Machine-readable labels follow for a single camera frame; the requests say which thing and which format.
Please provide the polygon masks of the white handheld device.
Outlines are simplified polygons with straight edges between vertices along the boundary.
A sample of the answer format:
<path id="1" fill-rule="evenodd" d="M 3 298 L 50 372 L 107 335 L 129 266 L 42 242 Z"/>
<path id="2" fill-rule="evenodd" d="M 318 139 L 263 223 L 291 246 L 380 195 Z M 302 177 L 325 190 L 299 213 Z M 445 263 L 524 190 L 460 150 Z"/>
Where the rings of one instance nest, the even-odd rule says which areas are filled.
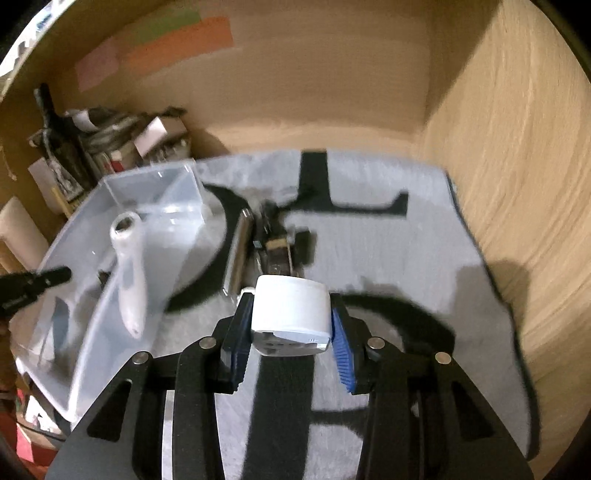
<path id="1" fill-rule="evenodd" d="M 139 339 L 145 329 L 147 312 L 142 219 L 136 212 L 124 212 L 113 220 L 109 233 L 119 269 L 118 304 L 121 319 L 128 333 Z"/>

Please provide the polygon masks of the clear plastic storage bin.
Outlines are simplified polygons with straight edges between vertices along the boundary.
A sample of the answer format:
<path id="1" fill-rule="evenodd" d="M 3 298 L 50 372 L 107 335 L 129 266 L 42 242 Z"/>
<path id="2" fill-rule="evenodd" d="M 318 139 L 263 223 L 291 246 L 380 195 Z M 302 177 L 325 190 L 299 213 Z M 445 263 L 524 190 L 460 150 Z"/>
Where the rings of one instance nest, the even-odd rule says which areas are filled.
<path id="1" fill-rule="evenodd" d="M 145 329 L 133 338 L 118 304 L 110 227 L 136 212 L 144 228 Z M 204 272 L 225 234 L 221 202 L 192 160 L 103 178 L 59 233 L 42 270 L 66 266 L 69 282 L 19 312 L 10 328 L 17 365 L 68 422 L 78 422 L 136 352 L 152 348 L 171 299 Z"/>

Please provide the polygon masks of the white power adapter cube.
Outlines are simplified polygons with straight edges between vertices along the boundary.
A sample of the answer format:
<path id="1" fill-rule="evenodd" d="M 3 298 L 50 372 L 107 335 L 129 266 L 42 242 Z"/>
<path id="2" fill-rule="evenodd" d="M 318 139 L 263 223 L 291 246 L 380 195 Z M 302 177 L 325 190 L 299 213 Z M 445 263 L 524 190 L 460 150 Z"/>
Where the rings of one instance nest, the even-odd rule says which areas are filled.
<path id="1" fill-rule="evenodd" d="M 253 289 L 252 345 L 266 357 L 318 355 L 332 341 L 329 289 L 322 283 L 261 275 Z"/>

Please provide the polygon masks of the dark wine bottle elephant label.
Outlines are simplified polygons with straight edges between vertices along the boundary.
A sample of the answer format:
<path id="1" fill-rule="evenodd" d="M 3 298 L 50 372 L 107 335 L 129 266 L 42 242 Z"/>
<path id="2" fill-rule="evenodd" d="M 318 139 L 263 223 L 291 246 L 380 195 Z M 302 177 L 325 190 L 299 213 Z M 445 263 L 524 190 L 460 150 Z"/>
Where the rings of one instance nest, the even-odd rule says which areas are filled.
<path id="1" fill-rule="evenodd" d="M 41 150 L 54 174 L 61 194 L 69 203 L 83 199 L 95 186 L 96 178 L 89 166 L 77 129 L 66 117 L 57 114 L 46 83 L 34 90 L 42 116 Z"/>

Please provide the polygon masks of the stack of books and papers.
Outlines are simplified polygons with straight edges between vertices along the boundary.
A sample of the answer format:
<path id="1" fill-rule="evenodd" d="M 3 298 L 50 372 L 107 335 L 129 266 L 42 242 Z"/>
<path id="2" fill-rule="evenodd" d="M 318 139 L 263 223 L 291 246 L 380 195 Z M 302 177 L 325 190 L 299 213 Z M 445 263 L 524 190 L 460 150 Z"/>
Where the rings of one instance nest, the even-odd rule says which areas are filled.
<path id="1" fill-rule="evenodd" d="M 178 117 L 182 120 L 185 115 L 185 109 L 173 106 L 157 113 L 139 114 L 95 107 L 71 110 L 62 117 L 68 118 L 76 127 L 79 142 L 97 183 L 106 175 L 162 161 L 165 156 L 158 154 L 156 150 L 165 144 L 176 142 L 186 133 L 156 147 L 145 157 L 137 153 L 133 140 L 156 116 Z M 40 152 L 41 130 L 42 128 L 28 138 L 30 146 Z"/>

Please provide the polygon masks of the grey mat with black letters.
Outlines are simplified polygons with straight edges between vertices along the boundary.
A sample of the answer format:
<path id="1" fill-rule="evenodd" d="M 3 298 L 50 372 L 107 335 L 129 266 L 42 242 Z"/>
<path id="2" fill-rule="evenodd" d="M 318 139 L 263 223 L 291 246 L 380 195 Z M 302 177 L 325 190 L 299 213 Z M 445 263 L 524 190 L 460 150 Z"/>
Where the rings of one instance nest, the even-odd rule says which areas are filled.
<path id="1" fill-rule="evenodd" d="M 221 294 L 224 236 L 243 206 L 273 201 L 287 229 L 311 232 L 304 278 L 341 293 L 349 313 L 398 347 L 421 342 L 448 350 L 521 452 L 537 455 L 536 394 L 513 314 L 444 170 L 342 151 L 225 156 L 195 169 L 218 204 L 162 319 L 158 354 L 183 350 L 232 313 Z M 346 392 L 331 354 L 252 354 L 238 392 L 215 403 L 229 479 L 356 475 L 368 400 Z"/>

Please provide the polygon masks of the white card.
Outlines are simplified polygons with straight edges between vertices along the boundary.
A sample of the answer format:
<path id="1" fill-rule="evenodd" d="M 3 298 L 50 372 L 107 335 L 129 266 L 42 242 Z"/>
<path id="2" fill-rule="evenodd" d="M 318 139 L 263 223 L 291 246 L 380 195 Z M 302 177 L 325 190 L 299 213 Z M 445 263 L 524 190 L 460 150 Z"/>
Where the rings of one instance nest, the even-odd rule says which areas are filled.
<path id="1" fill-rule="evenodd" d="M 187 132 L 178 117 L 156 116 L 133 140 L 137 153 L 145 157 L 156 147 L 181 137 Z"/>

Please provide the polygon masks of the black and gold lighter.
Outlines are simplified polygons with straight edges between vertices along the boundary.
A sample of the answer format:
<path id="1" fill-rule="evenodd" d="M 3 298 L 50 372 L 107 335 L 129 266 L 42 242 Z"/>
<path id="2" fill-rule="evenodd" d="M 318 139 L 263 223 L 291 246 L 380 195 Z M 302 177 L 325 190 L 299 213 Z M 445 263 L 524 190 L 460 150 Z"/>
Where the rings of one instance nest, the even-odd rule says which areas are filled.
<path id="1" fill-rule="evenodd" d="M 270 275 L 294 275 L 294 262 L 287 235 L 267 239 L 264 247 L 264 272 Z"/>

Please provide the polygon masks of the pink sticky note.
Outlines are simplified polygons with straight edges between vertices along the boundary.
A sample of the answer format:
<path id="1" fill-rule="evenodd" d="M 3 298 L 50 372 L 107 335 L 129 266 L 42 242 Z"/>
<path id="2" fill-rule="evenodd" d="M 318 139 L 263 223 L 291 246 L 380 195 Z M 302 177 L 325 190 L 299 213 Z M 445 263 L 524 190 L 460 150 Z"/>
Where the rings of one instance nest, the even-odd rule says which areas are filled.
<path id="1" fill-rule="evenodd" d="M 119 69 L 117 45 L 105 40 L 75 65 L 78 90 L 85 92 L 102 83 Z"/>

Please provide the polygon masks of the green sticky note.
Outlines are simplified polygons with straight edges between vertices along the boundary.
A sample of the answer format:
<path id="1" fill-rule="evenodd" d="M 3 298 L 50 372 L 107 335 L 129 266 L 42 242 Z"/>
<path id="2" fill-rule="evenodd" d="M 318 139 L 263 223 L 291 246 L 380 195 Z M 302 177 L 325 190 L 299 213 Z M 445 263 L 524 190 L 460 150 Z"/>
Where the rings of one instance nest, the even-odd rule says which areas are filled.
<path id="1" fill-rule="evenodd" d="M 201 20 L 195 10 L 174 10 L 140 20 L 131 30 L 132 44 L 143 44 Z"/>

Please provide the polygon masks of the silver metal cylinder keychain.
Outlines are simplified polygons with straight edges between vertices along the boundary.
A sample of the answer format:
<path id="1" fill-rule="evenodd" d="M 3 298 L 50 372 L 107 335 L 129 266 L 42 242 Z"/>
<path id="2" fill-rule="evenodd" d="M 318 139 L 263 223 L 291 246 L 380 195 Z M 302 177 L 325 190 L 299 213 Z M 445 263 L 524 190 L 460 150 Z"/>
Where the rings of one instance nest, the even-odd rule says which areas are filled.
<path id="1" fill-rule="evenodd" d="M 235 233 L 232 236 L 222 283 L 222 292 L 228 298 L 235 298 L 240 290 L 247 245 L 249 244 L 250 233 L 252 233 L 252 224 L 252 211 L 249 208 L 242 209 L 238 215 Z"/>

